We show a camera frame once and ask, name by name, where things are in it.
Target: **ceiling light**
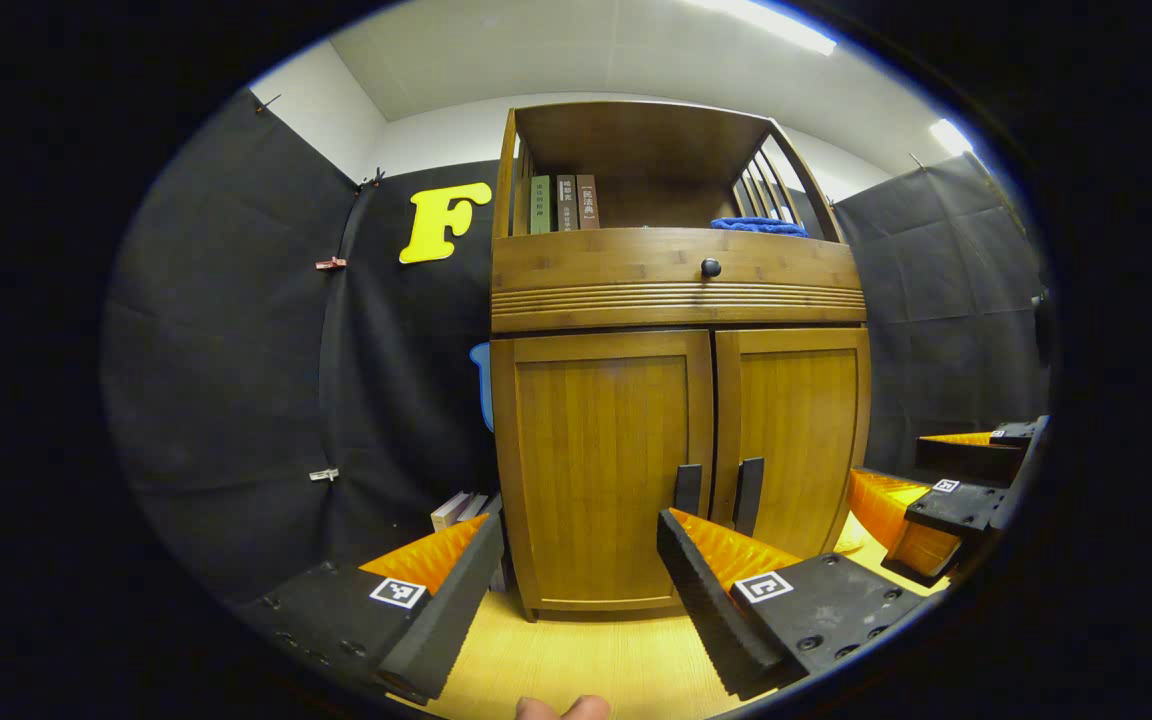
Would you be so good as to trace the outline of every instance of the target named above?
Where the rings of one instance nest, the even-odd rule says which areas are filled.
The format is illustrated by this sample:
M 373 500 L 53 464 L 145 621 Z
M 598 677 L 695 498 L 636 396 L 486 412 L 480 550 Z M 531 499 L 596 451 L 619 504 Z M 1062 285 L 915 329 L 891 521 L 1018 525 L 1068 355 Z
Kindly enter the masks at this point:
M 958 128 L 954 127 L 950 120 L 937 120 L 929 129 L 932 131 L 932 137 L 940 141 L 941 145 L 950 151 L 950 156 L 961 156 L 964 152 L 972 151 L 972 143 L 968 142 L 967 137 L 963 137 L 963 132 L 960 132 Z
M 835 41 L 820 35 L 812 28 L 786 17 L 785 14 L 768 6 L 756 3 L 753 0 L 684 0 L 685 3 L 699 6 L 707 10 L 726 13 L 734 18 L 744 20 L 751 26 L 759 26 L 783 37 L 791 44 L 801 45 L 806 50 L 814 50 L 817 53 L 828 55 L 833 53 Z

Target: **ceiling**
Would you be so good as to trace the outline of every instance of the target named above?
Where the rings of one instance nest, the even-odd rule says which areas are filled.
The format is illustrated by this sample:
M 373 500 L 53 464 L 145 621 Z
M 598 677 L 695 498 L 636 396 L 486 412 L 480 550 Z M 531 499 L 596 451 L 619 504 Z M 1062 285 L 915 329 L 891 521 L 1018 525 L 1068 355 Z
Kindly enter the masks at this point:
M 490 97 L 654 94 L 775 118 L 892 174 L 940 115 L 844 38 L 831 55 L 685 0 L 408 0 L 332 45 L 388 120 Z

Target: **finger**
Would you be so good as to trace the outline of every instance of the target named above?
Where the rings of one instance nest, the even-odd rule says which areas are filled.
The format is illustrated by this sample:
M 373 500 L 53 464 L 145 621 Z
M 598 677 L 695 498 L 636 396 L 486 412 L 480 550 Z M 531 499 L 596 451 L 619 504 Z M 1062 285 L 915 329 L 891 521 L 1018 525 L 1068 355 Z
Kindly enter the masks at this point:
M 561 720 L 607 720 L 608 717 L 612 717 L 611 703 L 596 694 L 583 694 L 571 710 L 563 712 Z
M 515 720 L 561 720 L 558 712 L 535 697 L 520 697 L 518 705 L 513 708 Z

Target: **wooden floor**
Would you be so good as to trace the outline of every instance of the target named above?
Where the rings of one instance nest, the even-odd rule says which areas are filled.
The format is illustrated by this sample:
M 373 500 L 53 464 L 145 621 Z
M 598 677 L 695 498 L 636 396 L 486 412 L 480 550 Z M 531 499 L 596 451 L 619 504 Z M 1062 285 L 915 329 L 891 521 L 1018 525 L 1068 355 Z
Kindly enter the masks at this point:
M 849 523 L 840 543 L 859 530 L 864 544 L 848 558 L 902 588 L 929 592 L 879 568 L 886 551 Z M 946 584 L 941 579 L 932 591 Z M 448 720 L 508 720 L 521 696 L 547 702 L 561 714 L 582 694 L 599 694 L 611 702 L 612 717 L 634 720 L 699 720 L 744 705 L 723 691 L 681 609 L 544 612 L 528 623 L 516 594 L 488 592 L 442 697 L 424 710 Z

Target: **wooden cabinet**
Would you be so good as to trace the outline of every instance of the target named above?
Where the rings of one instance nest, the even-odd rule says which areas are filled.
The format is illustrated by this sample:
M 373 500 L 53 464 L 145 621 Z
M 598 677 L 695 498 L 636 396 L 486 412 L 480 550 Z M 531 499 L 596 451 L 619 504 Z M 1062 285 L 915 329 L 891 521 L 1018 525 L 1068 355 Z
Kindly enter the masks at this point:
M 761 457 L 755 538 L 811 558 L 835 546 L 847 470 L 864 460 L 869 340 L 863 328 L 719 331 L 718 455 L 710 518 L 732 520 L 740 462 Z
M 528 609 L 677 601 L 657 514 L 679 465 L 704 465 L 708 500 L 712 377 L 704 331 L 492 342 L 500 491 Z
M 801 222 L 767 143 L 823 238 L 708 228 L 737 213 Z M 593 174 L 602 227 L 529 234 L 543 174 Z M 780 126 L 668 103 L 511 109 L 495 197 L 497 456 L 529 619 L 677 601 L 655 521 L 679 465 L 703 469 L 700 515 L 730 523 L 740 461 L 763 457 L 755 537 L 828 550 L 864 454 L 865 301 Z

